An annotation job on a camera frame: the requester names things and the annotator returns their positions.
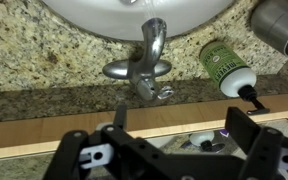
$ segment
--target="faucet base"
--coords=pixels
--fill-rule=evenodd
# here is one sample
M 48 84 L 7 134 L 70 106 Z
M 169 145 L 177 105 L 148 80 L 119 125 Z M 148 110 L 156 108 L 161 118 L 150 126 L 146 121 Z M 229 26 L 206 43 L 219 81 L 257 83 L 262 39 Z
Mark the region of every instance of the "faucet base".
M 128 76 L 129 60 L 120 60 L 111 62 L 103 67 L 103 73 L 107 77 L 113 79 L 123 79 L 127 80 L 131 77 Z M 166 60 L 159 60 L 154 67 L 155 76 L 163 76 L 170 72 L 172 69 L 172 64 Z

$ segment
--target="black bottle cap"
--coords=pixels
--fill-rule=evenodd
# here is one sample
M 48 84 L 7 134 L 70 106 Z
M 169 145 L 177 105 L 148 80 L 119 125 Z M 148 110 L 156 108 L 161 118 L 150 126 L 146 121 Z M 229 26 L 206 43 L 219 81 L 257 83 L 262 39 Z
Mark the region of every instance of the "black bottle cap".
M 263 104 L 257 100 L 257 92 L 252 86 L 246 85 L 237 93 L 244 101 L 252 102 L 256 107 L 256 110 L 247 111 L 248 115 L 265 114 L 270 112 L 270 109 L 265 108 Z
M 212 152 L 212 142 L 207 140 L 201 143 L 201 148 L 204 152 Z

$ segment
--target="faucet handle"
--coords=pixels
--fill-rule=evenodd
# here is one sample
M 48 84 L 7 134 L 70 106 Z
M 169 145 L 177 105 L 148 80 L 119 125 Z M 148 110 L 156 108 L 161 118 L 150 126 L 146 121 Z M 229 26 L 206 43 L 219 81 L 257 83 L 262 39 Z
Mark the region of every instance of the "faucet handle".
M 172 64 L 166 60 L 159 60 L 154 67 L 155 76 L 163 76 L 172 70 Z
M 159 95 L 157 96 L 158 99 L 163 100 L 171 97 L 175 91 L 170 86 L 164 86 L 161 90 Z

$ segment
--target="granite countertop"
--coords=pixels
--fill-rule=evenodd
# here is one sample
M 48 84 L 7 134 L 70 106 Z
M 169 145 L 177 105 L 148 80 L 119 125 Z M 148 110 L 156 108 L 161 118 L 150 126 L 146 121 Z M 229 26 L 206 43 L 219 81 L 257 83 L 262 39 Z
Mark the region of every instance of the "granite countertop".
M 227 99 L 199 63 L 202 47 L 226 42 L 259 75 L 259 95 L 288 93 L 288 58 L 254 36 L 249 26 L 260 0 L 231 7 L 187 34 L 167 40 L 162 58 L 172 71 L 157 78 L 175 95 L 142 102 L 127 81 L 105 77 L 112 61 L 137 58 L 141 42 L 99 37 L 70 25 L 40 0 L 0 0 L 0 121 Z
M 159 81 L 207 78 L 199 52 L 209 41 L 226 42 L 257 74 L 276 74 L 288 58 L 257 39 L 249 18 L 259 0 L 236 0 L 222 14 L 166 42 L 162 59 L 173 64 Z M 39 0 L 0 0 L 0 92 L 116 85 L 102 67 L 138 56 L 140 42 L 98 37 L 54 15 Z

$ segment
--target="white sink basin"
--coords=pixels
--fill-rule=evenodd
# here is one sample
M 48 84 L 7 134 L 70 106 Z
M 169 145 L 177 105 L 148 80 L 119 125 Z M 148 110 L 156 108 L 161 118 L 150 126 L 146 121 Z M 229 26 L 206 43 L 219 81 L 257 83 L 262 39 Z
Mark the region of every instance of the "white sink basin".
M 159 17 L 167 37 L 182 34 L 208 21 L 233 0 L 43 0 L 71 23 L 91 32 L 123 40 L 143 40 L 141 26 Z

